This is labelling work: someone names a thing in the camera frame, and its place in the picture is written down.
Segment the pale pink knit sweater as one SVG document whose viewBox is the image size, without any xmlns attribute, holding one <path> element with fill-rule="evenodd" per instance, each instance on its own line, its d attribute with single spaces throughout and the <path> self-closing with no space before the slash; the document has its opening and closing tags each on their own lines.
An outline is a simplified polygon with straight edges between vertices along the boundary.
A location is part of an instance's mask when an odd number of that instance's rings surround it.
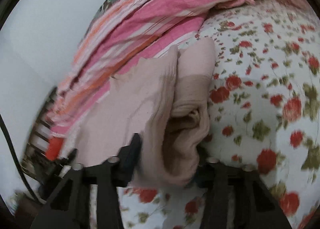
<svg viewBox="0 0 320 229">
<path fill-rule="evenodd" d="M 141 58 L 111 79 L 109 94 L 85 117 L 76 137 L 77 161 L 101 164 L 142 138 L 133 184 L 185 186 L 199 164 L 197 145 L 208 135 L 209 87 L 216 51 L 211 38 L 186 49 L 171 46 L 159 58 Z"/>
</svg>

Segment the red pillow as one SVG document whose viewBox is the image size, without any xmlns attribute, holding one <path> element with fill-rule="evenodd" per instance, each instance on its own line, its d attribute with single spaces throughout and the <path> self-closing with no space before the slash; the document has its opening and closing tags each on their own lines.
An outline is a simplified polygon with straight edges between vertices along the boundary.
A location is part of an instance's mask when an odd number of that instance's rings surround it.
<svg viewBox="0 0 320 229">
<path fill-rule="evenodd" d="M 63 138 L 51 137 L 49 139 L 49 145 L 46 150 L 46 158 L 50 161 L 54 161 L 55 159 L 57 159 L 63 143 L 64 143 Z"/>
</svg>

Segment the floral red rose bedsheet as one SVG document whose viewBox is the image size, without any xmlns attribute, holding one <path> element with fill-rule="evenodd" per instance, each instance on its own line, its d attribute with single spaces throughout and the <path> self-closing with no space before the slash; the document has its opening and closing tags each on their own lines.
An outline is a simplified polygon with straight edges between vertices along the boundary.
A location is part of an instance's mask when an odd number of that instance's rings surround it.
<svg viewBox="0 0 320 229">
<path fill-rule="evenodd" d="M 277 0 L 212 9 L 187 44 L 210 37 L 217 58 L 203 146 L 252 165 L 292 228 L 319 207 L 319 19 Z"/>
</svg>

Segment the pink orange striped quilt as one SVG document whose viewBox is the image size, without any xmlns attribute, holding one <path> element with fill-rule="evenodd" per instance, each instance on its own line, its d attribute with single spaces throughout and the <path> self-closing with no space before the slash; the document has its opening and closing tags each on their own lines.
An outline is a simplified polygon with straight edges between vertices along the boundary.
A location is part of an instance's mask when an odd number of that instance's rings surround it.
<svg viewBox="0 0 320 229">
<path fill-rule="evenodd" d="M 213 7 L 253 0 L 119 0 L 88 30 L 72 69 L 57 88 L 48 113 L 52 136 L 63 138 L 77 119 L 108 89 L 111 75 L 151 44 L 160 50 L 197 31 Z M 307 0 L 288 0 L 308 10 Z"/>
</svg>

